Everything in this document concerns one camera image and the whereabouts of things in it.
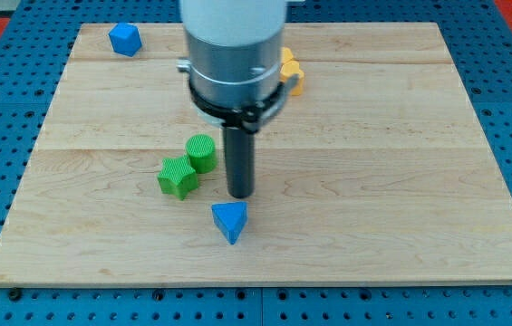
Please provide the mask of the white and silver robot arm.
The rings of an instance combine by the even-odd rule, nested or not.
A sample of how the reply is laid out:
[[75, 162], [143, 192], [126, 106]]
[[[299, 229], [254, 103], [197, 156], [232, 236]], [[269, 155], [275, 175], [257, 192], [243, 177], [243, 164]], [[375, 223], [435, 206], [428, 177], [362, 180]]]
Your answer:
[[280, 80], [285, 0], [180, 0], [191, 99], [204, 119], [257, 132], [300, 80]]

